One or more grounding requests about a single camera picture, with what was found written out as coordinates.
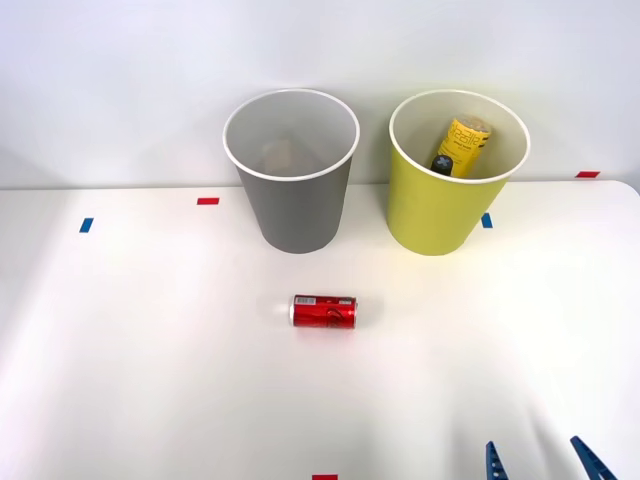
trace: soda can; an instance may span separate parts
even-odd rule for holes
[[[289,319],[294,327],[355,328],[358,302],[354,297],[296,295]]]

